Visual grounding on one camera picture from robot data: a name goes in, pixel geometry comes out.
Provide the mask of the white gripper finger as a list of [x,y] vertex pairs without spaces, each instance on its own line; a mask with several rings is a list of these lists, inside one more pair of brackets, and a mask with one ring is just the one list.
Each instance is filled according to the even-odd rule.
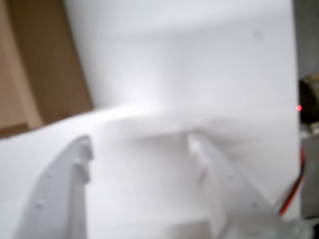
[[187,136],[209,208],[214,239],[278,239],[282,220],[224,153],[206,136]]
[[85,239],[85,186],[92,159],[89,136],[69,143],[37,178],[13,238]]

